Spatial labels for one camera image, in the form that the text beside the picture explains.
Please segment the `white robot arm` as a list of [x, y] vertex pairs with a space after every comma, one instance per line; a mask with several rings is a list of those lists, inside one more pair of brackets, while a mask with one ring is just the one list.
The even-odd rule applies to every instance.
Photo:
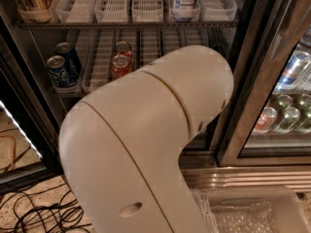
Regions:
[[61, 165], [97, 233], [209, 233], [178, 159], [232, 90], [226, 60], [189, 46], [71, 109], [59, 134]]

